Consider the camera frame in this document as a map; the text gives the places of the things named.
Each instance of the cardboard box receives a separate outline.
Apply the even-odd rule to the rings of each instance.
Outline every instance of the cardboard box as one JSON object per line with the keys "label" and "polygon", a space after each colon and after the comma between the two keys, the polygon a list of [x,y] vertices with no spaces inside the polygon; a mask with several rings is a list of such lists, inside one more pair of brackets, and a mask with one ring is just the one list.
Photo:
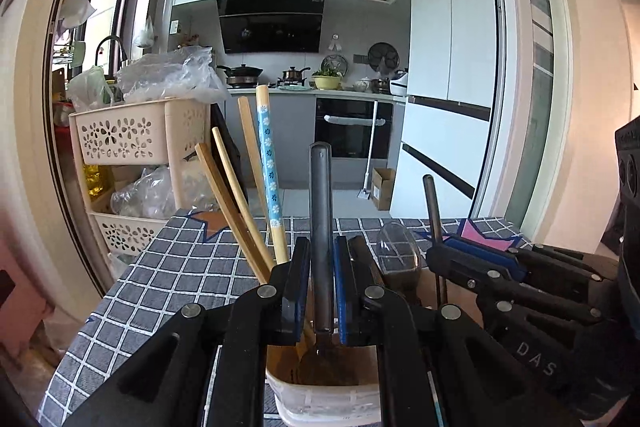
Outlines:
{"label": "cardboard box", "polygon": [[371,179],[371,200],[378,210],[391,208],[396,171],[393,169],[373,169]]}

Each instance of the beige wall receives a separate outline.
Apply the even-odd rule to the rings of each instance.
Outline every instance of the beige wall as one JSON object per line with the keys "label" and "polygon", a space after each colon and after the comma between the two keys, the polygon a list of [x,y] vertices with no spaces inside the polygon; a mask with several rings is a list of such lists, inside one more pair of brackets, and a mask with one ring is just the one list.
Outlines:
{"label": "beige wall", "polygon": [[44,136],[42,64],[52,3],[15,0],[0,22],[1,233],[47,299],[84,320],[100,295],[66,229]]}
{"label": "beige wall", "polygon": [[523,232],[593,252],[618,193],[614,131],[629,120],[632,62],[621,0],[550,0],[554,93]]}

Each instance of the tablecloth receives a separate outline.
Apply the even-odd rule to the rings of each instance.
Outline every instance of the tablecloth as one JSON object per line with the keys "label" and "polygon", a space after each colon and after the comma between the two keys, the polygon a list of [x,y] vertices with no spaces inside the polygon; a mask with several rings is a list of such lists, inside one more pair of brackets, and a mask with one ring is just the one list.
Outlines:
{"label": "tablecloth", "polygon": [[[271,246],[265,220],[257,221],[258,229]],[[389,221],[391,219],[334,219],[334,234],[347,237],[363,234],[373,246],[378,230]],[[422,252],[430,247],[429,241],[418,237],[420,232],[429,230],[428,221],[398,221],[417,233]],[[514,225],[503,219],[475,219],[474,223],[486,237],[522,237]],[[444,232],[455,232],[459,224],[460,220],[443,220]],[[308,237],[309,220],[306,218],[284,217],[284,226],[289,246],[300,235]],[[528,244],[524,238],[520,243]],[[231,231],[212,235],[206,221],[199,219],[198,214],[179,210],[87,318],[49,383],[38,410],[38,421],[45,427],[60,427],[111,373],[185,304],[198,302],[206,309],[223,306],[257,285]],[[284,425],[267,384],[264,425]]]}

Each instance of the oven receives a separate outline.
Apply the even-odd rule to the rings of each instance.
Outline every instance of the oven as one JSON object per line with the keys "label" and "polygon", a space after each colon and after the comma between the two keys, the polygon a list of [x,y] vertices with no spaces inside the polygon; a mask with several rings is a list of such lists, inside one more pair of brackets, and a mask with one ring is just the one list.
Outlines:
{"label": "oven", "polygon": [[[394,113],[392,103],[378,103],[373,159],[386,160]],[[373,101],[316,98],[316,141],[331,145],[333,158],[367,158]]]}

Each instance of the gray spatula handle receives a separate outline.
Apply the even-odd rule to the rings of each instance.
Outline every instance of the gray spatula handle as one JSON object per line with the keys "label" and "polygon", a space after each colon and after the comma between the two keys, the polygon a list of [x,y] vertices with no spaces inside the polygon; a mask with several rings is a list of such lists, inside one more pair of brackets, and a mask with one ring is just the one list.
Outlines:
{"label": "gray spatula handle", "polygon": [[334,261],[332,236],[331,146],[309,147],[309,218],[311,280],[314,290],[314,330],[334,331]]}

